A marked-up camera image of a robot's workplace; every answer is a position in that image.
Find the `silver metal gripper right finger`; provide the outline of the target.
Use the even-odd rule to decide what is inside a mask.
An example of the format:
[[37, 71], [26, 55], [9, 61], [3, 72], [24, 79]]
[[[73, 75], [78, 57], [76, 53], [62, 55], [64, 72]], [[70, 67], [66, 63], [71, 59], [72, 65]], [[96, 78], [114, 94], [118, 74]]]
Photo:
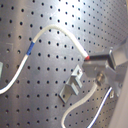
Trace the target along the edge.
[[93, 61], [107, 60], [109, 66], [115, 70], [117, 66], [128, 62], [128, 43], [122, 42], [104, 52], [92, 54], [89, 59]]

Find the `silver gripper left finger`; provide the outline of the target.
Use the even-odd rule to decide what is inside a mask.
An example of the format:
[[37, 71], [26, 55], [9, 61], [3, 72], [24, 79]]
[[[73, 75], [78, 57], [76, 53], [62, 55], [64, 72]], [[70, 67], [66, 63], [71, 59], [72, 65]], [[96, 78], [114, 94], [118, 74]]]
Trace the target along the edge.
[[82, 65], [88, 78], [93, 78], [98, 86], [109, 85], [120, 96], [126, 68], [117, 66], [112, 69], [107, 61], [85, 61]]

